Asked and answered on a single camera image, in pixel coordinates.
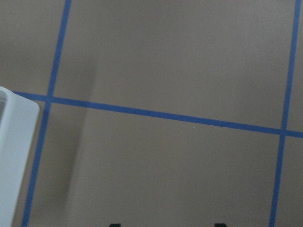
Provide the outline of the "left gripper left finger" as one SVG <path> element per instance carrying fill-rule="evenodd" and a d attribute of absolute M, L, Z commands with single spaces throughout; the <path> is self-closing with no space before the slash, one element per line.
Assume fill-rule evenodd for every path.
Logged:
<path fill-rule="evenodd" d="M 112 223 L 109 227 L 121 227 L 121 223 Z"/>

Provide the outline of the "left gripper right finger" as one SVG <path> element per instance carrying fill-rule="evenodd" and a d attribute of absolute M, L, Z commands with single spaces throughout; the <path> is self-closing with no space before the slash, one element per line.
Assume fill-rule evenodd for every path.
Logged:
<path fill-rule="evenodd" d="M 215 223 L 214 227 L 227 227 L 225 223 Z"/>

